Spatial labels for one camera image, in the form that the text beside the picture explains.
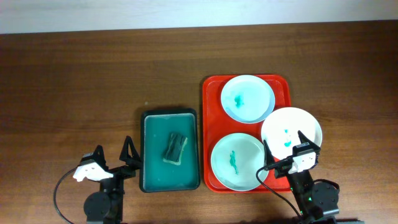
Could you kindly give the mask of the green yellow sponge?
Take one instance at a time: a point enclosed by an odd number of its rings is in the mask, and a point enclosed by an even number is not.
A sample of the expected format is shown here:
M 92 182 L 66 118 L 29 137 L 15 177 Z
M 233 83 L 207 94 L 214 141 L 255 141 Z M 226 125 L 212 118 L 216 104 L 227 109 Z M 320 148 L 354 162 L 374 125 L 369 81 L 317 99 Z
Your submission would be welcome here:
M 182 163 L 182 154 L 187 145 L 188 138 L 179 133 L 171 133 L 167 148 L 163 155 L 163 161 L 179 166 Z

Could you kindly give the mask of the white plate green stain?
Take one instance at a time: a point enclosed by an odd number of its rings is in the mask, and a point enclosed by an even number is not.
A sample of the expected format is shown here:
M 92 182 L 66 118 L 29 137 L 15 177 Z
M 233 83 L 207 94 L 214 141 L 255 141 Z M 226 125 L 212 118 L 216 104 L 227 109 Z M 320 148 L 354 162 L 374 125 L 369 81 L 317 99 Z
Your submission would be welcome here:
M 261 138 L 266 141 L 272 155 L 281 160 L 291 156 L 293 147 L 300 144 L 298 131 L 321 146 L 323 134 L 320 123 L 309 112 L 294 107 L 273 111 L 262 124 Z

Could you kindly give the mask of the light blue plate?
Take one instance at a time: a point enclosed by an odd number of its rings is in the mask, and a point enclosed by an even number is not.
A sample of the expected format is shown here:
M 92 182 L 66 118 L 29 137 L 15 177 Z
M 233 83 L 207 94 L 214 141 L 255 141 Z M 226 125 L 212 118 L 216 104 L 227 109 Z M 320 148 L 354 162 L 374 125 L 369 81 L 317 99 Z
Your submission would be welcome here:
M 254 75 L 239 75 L 227 81 L 220 100 L 226 114 L 244 124 L 264 121 L 276 102 L 270 84 Z

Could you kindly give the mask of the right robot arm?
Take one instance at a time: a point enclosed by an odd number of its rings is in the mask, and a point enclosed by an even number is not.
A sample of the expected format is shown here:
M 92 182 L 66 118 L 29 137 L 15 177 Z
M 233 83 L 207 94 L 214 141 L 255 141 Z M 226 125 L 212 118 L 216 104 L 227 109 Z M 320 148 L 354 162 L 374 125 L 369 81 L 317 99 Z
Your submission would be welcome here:
M 267 141 L 263 141 L 265 165 L 256 172 L 256 178 L 262 171 L 274 171 L 276 179 L 285 177 L 290 185 L 298 208 L 285 197 L 260 182 L 266 189 L 287 202 L 296 213 L 295 223 L 336 223 L 339 214 L 338 199 L 340 186 L 326 179 L 314 180 L 310 169 L 318 164 L 321 148 L 309 140 L 301 131 L 298 132 L 300 144 L 292 149 L 292 155 L 275 161 Z

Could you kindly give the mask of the pale green plate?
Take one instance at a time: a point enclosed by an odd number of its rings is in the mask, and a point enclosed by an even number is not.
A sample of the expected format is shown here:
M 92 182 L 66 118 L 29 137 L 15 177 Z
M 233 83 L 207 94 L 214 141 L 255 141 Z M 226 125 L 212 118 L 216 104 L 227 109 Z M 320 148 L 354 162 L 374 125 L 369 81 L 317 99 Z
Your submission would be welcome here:
M 211 152 L 211 169 L 217 180 L 230 190 L 246 192 L 266 180 L 263 143 L 252 135 L 233 133 L 221 138 Z

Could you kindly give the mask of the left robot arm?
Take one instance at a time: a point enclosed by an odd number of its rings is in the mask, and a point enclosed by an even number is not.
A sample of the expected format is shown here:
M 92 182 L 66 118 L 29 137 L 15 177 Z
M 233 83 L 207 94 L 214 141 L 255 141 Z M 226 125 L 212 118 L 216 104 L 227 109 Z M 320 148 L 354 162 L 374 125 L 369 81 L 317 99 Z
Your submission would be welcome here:
M 110 169 L 100 145 L 81 158 L 73 178 L 99 183 L 99 191 L 89 195 L 83 206 L 87 223 L 122 222 L 124 181 L 135 177 L 136 171 L 142 168 L 141 158 L 129 136 L 125 138 L 119 160 L 125 164 Z

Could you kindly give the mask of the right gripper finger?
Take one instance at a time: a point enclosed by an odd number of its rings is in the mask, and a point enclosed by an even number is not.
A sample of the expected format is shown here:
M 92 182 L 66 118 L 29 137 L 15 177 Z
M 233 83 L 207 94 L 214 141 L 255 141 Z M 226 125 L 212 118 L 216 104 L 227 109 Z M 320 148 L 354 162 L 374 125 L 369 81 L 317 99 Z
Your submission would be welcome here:
M 266 170 L 272 170 L 275 169 L 275 160 L 274 160 L 274 156 L 271 153 L 271 150 L 268 146 L 268 143 L 266 140 L 263 140 L 263 144 L 264 144 L 264 150 L 265 150 L 265 156 L 264 156 L 264 160 L 265 160 L 265 167 Z
M 320 147 L 311 140 L 309 140 L 309 138 L 306 137 L 303 132 L 298 131 L 298 137 L 300 139 L 301 144 L 298 145 L 297 148 L 300 149 L 301 151 L 310 150 L 310 149 L 314 151 L 320 151 Z

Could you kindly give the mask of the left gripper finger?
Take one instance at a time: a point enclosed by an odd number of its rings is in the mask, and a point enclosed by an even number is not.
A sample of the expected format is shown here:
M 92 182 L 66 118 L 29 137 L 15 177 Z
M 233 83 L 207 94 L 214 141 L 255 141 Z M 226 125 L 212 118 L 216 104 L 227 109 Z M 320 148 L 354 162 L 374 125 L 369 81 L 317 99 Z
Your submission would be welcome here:
M 96 149 L 94 150 L 93 159 L 103 170 L 108 170 L 108 166 L 106 165 L 106 160 L 104 157 L 104 150 L 101 145 L 97 145 Z
M 142 160 L 130 136 L 126 136 L 125 138 L 119 160 L 125 162 L 127 166 L 134 170 L 142 168 Z

